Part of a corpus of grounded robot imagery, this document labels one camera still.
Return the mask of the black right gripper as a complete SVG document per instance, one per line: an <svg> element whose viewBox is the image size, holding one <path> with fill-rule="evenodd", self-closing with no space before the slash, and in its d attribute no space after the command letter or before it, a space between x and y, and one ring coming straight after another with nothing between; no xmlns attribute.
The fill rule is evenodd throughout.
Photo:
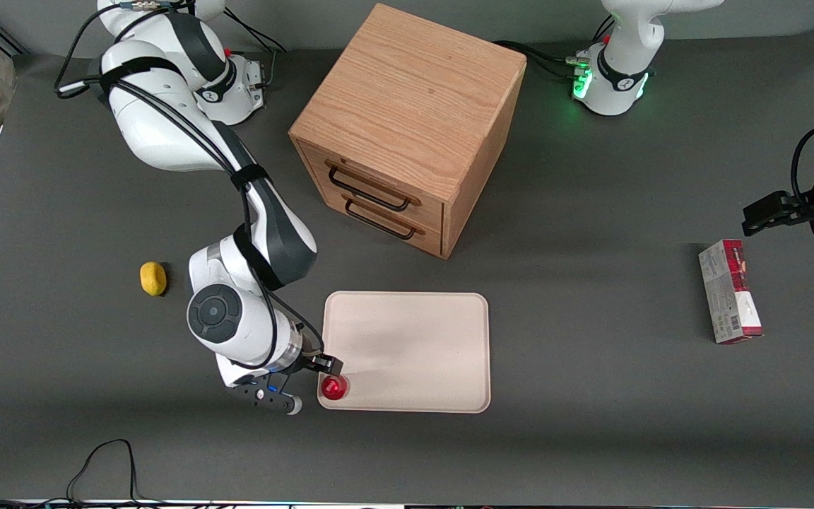
<svg viewBox="0 0 814 509"><path fill-rule="evenodd" d="M323 356L322 351L301 352L290 366L285 368L285 374L293 376L301 370L310 370L313 373L325 373L329 376L339 376L343 362L334 356Z"/></svg>

